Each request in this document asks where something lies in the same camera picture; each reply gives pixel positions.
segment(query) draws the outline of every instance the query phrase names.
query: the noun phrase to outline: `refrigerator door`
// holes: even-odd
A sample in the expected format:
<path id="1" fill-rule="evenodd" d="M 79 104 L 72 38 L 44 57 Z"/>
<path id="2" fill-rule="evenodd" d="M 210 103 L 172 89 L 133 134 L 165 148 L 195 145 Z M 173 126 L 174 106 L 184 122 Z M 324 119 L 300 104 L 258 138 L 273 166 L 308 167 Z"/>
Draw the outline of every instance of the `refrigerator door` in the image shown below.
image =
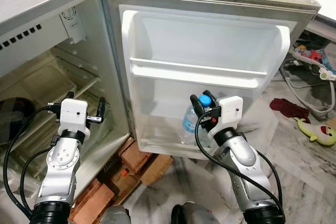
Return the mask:
<path id="1" fill-rule="evenodd" d="M 191 158 L 204 156 L 197 146 L 180 141 L 189 96 L 205 89 L 218 98 L 239 95 L 245 113 L 320 8 L 312 0 L 107 4 L 112 47 L 139 148 Z"/>

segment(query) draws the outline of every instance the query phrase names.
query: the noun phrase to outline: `blue bottle cap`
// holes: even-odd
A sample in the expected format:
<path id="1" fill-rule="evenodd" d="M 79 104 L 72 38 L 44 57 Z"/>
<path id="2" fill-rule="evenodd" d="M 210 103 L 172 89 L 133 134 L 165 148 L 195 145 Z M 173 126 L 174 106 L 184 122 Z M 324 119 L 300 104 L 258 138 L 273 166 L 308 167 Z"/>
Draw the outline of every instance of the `blue bottle cap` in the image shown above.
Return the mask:
<path id="1" fill-rule="evenodd" d="M 199 101 L 201 102 L 201 104 L 207 108 L 210 106 L 211 104 L 211 98 L 208 97 L 207 95 L 205 94 L 202 94 L 200 97 L 199 97 Z"/>

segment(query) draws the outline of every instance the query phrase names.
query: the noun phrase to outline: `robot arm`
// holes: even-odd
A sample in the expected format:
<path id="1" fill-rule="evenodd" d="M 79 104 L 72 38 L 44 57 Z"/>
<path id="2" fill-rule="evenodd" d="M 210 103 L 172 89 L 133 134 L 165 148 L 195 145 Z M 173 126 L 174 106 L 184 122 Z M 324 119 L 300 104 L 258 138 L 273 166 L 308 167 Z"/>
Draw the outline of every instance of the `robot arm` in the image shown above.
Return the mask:
<path id="1" fill-rule="evenodd" d="M 48 170 L 30 223 L 66 224 L 76 189 L 80 148 L 90 136 L 90 123 L 102 123 L 105 99 L 100 99 L 96 116 L 87 116 L 85 101 L 67 98 L 61 104 L 50 103 L 48 106 L 60 122 L 60 137 L 47 155 Z"/>
<path id="2" fill-rule="evenodd" d="M 233 191 L 244 213 L 245 221 L 247 223 L 285 223 L 282 208 L 279 202 L 274 201 L 276 198 L 274 196 L 271 198 L 265 190 L 246 180 L 253 180 L 254 184 L 259 184 L 263 189 L 270 191 L 269 180 L 260 167 L 258 152 L 247 143 L 244 135 L 238 134 L 235 130 L 242 118 L 243 99 L 233 96 L 216 100 L 207 90 L 203 94 L 212 99 L 209 111 L 203 109 L 197 96 L 191 95 L 190 99 L 197 116 L 205 118 L 201 121 L 201 126 L 207 130 L 208 137 L 214 139 L 219 146 L 215 156 L 216 163 L 222 163 L 221 166 L 228 169 Z"/>

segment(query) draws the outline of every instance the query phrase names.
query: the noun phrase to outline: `black cable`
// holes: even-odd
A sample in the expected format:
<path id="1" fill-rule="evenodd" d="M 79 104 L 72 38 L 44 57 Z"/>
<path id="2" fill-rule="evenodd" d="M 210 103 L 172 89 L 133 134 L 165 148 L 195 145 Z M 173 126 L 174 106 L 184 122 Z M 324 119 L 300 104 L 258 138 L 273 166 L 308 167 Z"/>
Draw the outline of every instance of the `black cable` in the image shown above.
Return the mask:
<path id="1" fill-rule="evenodd" d="M 11 143 L 9 144 L 9 147 L 6 151 L 6 154 L 5 154 L 5 158 L 4 158 L 4 167 L 3 167 L 3 176 L 4 176 L 4 186 L 5 186 L 5 189 L 6 189 L 6 192 L 9 196 L 9 198 L 12 200 L 12 202 L 25 214 L 25 216 L 31 220 L 31 214 L 29 213 L 28 209 L 26 209 L 18 200 L 17 198 L 15 198 L 15 196 L 13 195 L 10 187 L 9 187 L 9 184 L 8 184 L 8 177 L 7 177 L 7 167 L 8 167 L 8 159 L 9 159 L 9 155 L 10 155 L 10 152 L 13 148 L 13 145 L 15 144 L 15 142 L 18 140 L 19 136 L 21 135 L 23 129 L 30 123 L 30 121 L 34 118 L 34 116 L 43 111 L 43 110 L 46 110 L 47 108 L 46 107 L 42 107 L 38 110 L 36 110 L 31 116 L 30 118 L 27 120 L 27 122 L 24 123 L 24 125 L 20 128 L 20 130 L 18 131 L 18 133 L 16 134 L 16 136 L 14 137 L 14 139 L 11 141 Z"/>
<path id="2" fill-rule="evenodd" d="M 239 172 L 238 170 L 235 170 L 235 169 L 233 169 L 232 167 L 230 167 L 230 166 L 228 166 L 228 165 L 226 165 L 226 164 L 220 162 L 219 160 L 217 160 L 216 158 L 214 158 L 213 156 L 211 156 L 208 152 L 206 152 L 206 151 L 204 150 L 203 146 L 201 145 L 201 143 L 200 143 L 200 141 L 199 141 L 199 139 L 198 139 L 198 130 L 197 130 L 197 129 L 198 129 L 198 127 L 200 126 L 199 124 L 200 124 L 201 120 L 202 120 L 204 117 L 206 117 L 206 116 L 210 116 L 210 113 L 207 112 L 207 113 L 201 115 L 201 116 L 198 118 L 198 120 L 197 120 L 197 122 L 196 122 L 196 125 L 195 125 L 195 129 L 196 129 L 196 130 L 195 130 L 195 140 L 196 140 L 196 144 L 197 144 L 199 150 L 204 154 L 204 156 L 206 156 L 208 159 L 210 159 L 210 160 L 211 160 L 212 162 L 214 162 L 215 164 L 221 166 L 221 167 L 224 168 L 224 169 L 227 169 L 229 172 L 232 172 L 233 174 L 235 174 L 235 175 L 241 177 L 242 179 L 244 179 L 244 180 L 250 182 L 252 185 L 254 185 L 254 186 L 257 187 L 258 189 L 262 190 L 265 194 L 267 194 L 267 195 L 268 195 L 268 196 L 269 196 L 269 197 L 276 203 L 276 205 L 278 206 L 278 208 L 279 208 L 279 210 L 281 211 L 281 214 L 282 214 L 282 216 L 283 216 L 283 218 L 284 218 L 284 219 L 283 219 L 284 222 L 286 222 L 286 220 L 285 220 L 285 212 L 284 212 L 284 210 L 283 210 L 283 208 L 282 208 L 282 205 L 280 204 L 279 200 L 277 199 L 277 197 L 275 197 L 274 194 L 272 194 L 272 193 L 271 193 L 269 190 L 267 190 L 264 186 L 260 185 L 259 183 L 255 182 L 254 180 L 250 179 L 249 177 L 247 177 L 246 175 L 242 174 L 242 173 Z"/>
<path id="3" fill-rule="evenodd" d="M 45 152 L 49 152 L 51 150 L 51 147 L 47 148 L 47 149 L 44 149 L 38 153 L 35 153 L 33 156 L 31 156 L 27 162 L 25 163 L 25 166 L 23 167 L 22 169 L 22 172 L 21 172 L 21 179 L 20 179 L 20 197 L 21 197 L 21 201 L 24 205 L 24 207 L 28 210 L 28 212 L 30 213 L 30 215 L 33 214 L 33 211 L 30 209 L 30 207 L 28 206 L 28 203 L 27 203 L 27 200 L 26 200 L 26 197 L 25 197 L 25 190 L 24 190 L 24 184 L 25 184 L 25 175 L 26 175 L 26 171 L 27 171 L 27 168 L 28 168 L 28 165 L 31 163 L 31 161 L 33 161 L 34 158 L 36 158 L 37 156 L 45 153 Z"/>
<path id="4" fill-rule="evenodd" d="M 266 161 L 266 163 L 269 165 L 269 167 L 271 168 L 274 174 L 275 180 L 277 182 L 277 187 L 278 187 L 279 202 L 282 206 L 282 188 L 281 188 L 280 178 L 278 176 L 277 170 L 275 169 L 271 161 L 268 160 L 268 158 L 263 153 L 261 153 L 260 151 L 257 151 L 257 153 L 259 154 L 260 157 L 262 157 Z"/>

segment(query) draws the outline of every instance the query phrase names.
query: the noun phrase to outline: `vent slot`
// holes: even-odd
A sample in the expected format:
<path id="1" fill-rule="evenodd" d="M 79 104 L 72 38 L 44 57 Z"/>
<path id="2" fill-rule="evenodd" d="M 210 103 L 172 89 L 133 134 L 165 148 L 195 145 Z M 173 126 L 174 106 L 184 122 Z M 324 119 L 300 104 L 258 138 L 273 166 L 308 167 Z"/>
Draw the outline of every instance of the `vent slot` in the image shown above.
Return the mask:
<path id="1" fill-rule="evenodd" d="M 42 29 L 41 24 L 38 24 L 35 27 L 31 27 L 28 30 L 23 31 L 21 34 L 16 35 L 16 38 L 18 40 L 22 40 L 24 37 L 28 37 L 30 34 L 33 34 L 36 31 L 41 30 L 41 29 Z M 0 50 L 3 50 L 5 47 L 9 47 L 11 44 L 18 42 L 16 38 L 13 37 L 13 38 L 10 38 L 9 40 L 0 41 Z"/>

